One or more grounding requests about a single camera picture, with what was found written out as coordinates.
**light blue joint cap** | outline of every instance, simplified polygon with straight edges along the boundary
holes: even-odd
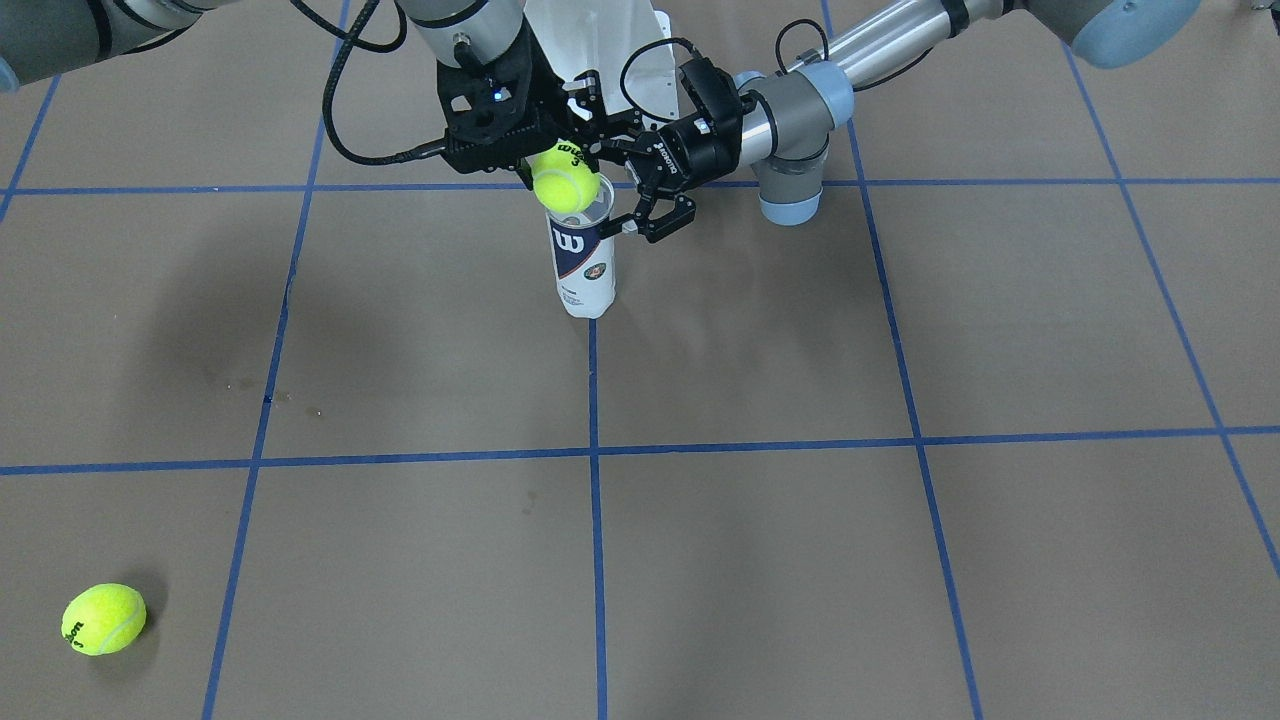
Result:
[[[800,68],[800,74],[809,79],[831,111],[831,127],[838,128],[854,117],[854,86],[845,77],[845,70],[829,60],[813,63]]]
[[[0,92],[18,92],[18,73],[0,58]]]
[[[769,202],[760,199],[760,211],[776,225],[792,227],[803,225],[818,214],[818,202],[822,201],[822,191],[809,200],[800,202]]]
[[[1071,42],[1093,67],[1121,68],[1151,55],[1183,29],[1199,0],[1115,0]]]
[[[742,70],[736,76],[733,76],[733,87],[741,90],[744,85],[762,77],[764,77],[764,73],[762,73],[760,70]]]

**robotic arm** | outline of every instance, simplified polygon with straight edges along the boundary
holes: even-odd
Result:
[[[0,0],[0,91],[168,42],[200,17],[236,0]],[[1171,38],[1199,0],[897,0],[772,76],[731,77],[684,38],[692,59],[680,81],[695,111],[645,124],[640,109],[609,115],[594,70],[568,79],[552,69],[517,0],[396,0],[438,59],[444,136],[389,164],[440,155],[460,173],[509,169],[530,183],[525,158],[570,140],[625,165],[640,196],[605,234],[635,231],[657,242],[694,218],[685,192],[750,165],[764,214],[799,224],[815,211],[828,133],[852,114],[854,92],[891,76],[974,22],[1030,12],[1088,63],[1115,68]],[[376,6],[369,0],[339,59]],[[340,64],[330,74],[326,101]],[[571,110],[576,105],[586,118]],[[654,217],[659,201],[673,209]]]

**can label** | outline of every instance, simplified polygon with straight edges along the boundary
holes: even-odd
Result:
[[[556,252],[556,275],[566,279],[575,272],[582,269],[595,250],[600,247],[600,225],[568,227],[548,219],[552,229],[552,247]],[[596,274],[599,278],[603,272]]]

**white cylindrical container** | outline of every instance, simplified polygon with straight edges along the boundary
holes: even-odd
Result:
[[[613,238],[600,237],[600,223],[612,210],[613,184],[600,176],[600,190],[585,210],[564,215],[547,211],[556,290],[564,310],[575,318],[599,318],[617,293]]]

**tennis ball on table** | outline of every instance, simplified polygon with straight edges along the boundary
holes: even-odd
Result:
[[[116,583],[79,593],[63,612],[63,639],[84,655],[106,655],[128,647],[147,621],[138,591]]]
[[[529,169],[534,174],[534,195],[552,213],[581,213],[600,190],[600,176],[591,172],[582,149],[572,142],[559,141],[534,155]]]

